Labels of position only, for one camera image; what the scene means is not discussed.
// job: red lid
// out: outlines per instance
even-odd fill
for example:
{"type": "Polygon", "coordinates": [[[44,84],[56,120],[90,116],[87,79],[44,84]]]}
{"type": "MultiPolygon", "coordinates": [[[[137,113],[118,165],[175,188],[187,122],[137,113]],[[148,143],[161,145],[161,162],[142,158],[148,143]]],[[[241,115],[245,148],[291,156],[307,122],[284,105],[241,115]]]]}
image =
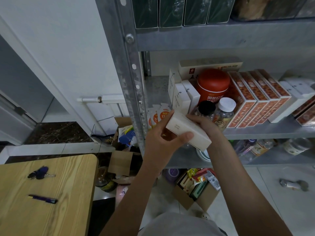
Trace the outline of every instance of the red lid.
{"type": "Polygon", "coordinates": [[[200,87],[212,92],[225,91],[230,85],[230,76],[219,69],[207,69],[197,80],[200,87]]]}

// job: white label with barcode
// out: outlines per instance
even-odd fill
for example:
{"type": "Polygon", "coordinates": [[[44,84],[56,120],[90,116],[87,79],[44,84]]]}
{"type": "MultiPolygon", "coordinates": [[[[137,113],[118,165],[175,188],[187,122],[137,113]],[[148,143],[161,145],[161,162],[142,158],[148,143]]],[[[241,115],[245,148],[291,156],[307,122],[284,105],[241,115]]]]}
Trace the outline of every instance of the white label with barcode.
{"type": "Polygon", "coordinates": [[[207,170],[207,174],[204,175],[206,179],[210,182],[210,184],[216,189],[220,190],[221,186],[218,182],[218,179],[214,176],[214,174],[211,173],[211,171],[207,170]]]}

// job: white shirt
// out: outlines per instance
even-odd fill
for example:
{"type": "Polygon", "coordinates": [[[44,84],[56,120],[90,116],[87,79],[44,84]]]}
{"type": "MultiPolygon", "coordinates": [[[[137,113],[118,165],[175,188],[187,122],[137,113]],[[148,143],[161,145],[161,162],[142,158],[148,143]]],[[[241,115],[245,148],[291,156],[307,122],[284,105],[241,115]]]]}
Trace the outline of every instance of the white shirt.
{"type": "Polygon", "coordinates": [[[212,220],[164,213],[145,226],[138,236],[225,236],[212,220]]]}

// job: orange patterned box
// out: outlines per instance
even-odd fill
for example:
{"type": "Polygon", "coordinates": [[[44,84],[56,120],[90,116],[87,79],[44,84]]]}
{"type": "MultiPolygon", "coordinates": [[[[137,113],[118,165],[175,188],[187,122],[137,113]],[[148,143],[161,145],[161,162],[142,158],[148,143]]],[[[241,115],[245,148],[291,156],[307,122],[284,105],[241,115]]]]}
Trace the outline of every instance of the orange patterned box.
{"type": "Polygon", "coordinates": [[[302,113],[296,120],[303,127],[315,126],[315,104],[302,113]]]}
{"type": "Polygon", "coordinates": [[[274,114],[274,112],[277,111],[279,107],[281,107],[286,101],[288,101],[291,98],[291,95],[264,69],[257,69],[256,72],[262,76],[264,81],[280,98],[280,101],[258,122],[258,124],[261,124],[264,123],[272,114],[274,114]]]}
{"type": "Polygon", "coordinates": [[[261,119],[280,101],[278,95],[265,83],[264,79],[255,71],[248,71],[253,82],[260,88],[264,95],[268,98],[269,103],[257,114],[253,120],[248,124],[249,127],[261,123],[261,119]]]}
{"type": "Polygon", "coordinates": [[[301,115],[305,110],[307,110],[309,107],[311,107],[315,103],[315,96],[311,97],[309,100],[307,100],[304,104],[302,104],[300,107],[298,107],[292,115],[296,118],[299,115],[301,115]]]}
{"type": "Polygon", "coordinates": [[[247,72],[240,72],[242,76],[242,80],[245,84],[247,84],[248,89],[252,92],[257,102],[250,109],[250,111],[243,117],[243,119],[239,122],[236,128],[244,128],[246,127],[252,119],[256,117],[257,114],[269,103],[268,98],[263,94],[260,88],[254,83],[251,76],[247,72]]]}
{"type": "Polygon", "coordinates": [[[257,100],[237,72],[228,72],[228,74],[230,75],[231,82],[226,97],[236,102],[235,114],[227,125],[227,128],[231,128],[239,124],[257,100]]]}

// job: forearm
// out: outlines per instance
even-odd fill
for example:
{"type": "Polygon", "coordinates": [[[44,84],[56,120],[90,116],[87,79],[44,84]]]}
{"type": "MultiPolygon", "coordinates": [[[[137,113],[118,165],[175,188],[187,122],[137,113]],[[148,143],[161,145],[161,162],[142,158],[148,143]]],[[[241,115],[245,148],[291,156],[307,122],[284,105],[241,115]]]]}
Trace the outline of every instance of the forearm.
{"type": "Polygon", "coordinates": [[[238,234],[292,235],[222,134],[217,135],[208,150],[238,234]]]}
{"type": "Polygon", "coordinates": [[[155,178],[156,173],[142,165],[100,236],[138,234],[155,178]]]}

